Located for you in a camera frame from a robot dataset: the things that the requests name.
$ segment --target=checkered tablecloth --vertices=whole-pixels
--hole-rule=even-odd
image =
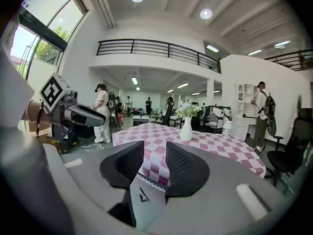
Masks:
[[[145,123],[113,133],[113,146],[133,141],[145,141],[145,156],[139,173],[164,186],[169,186],[170,172],[165,162],[166,142],[190,145],[242,163],[265,176],[266,168],[259,156],[243,140],[233,136],[193,131],[191,141],[181,141],[180,129],[155,123]]]

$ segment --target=white paper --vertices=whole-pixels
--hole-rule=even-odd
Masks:
[[[74,166],[78,166],[78,165],[82,165],[83,164],[83,161],[82,159],[76,159],[76,160],[73,160],[71,162],[68,162],[68,163],[65,163],[64,166],[65,168],[72,168]]]
[[[34,94],[3,47],[0,48],[0,126],[17,127]]]

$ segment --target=white vase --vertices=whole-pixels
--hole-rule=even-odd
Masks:
[[[180,131],[182,141],[190,141],[192,138],[191,117],[185,117],[185,123]]]

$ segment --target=pillar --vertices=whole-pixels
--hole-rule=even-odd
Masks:
[[[212,105],[214,92],[214,79],[208,79],[206,82],[206,105]]]

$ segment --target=black railing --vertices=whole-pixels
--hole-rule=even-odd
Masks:
[[[148,54],[179,59],[221,73],[220,61],[193,49],[166,42],[146,39],[114,39],[99,41],[98,55]]]
[[[290,52],[279,56],[269,57],[265,60],[283,65],[294,71],[313,68],[313,49]]]

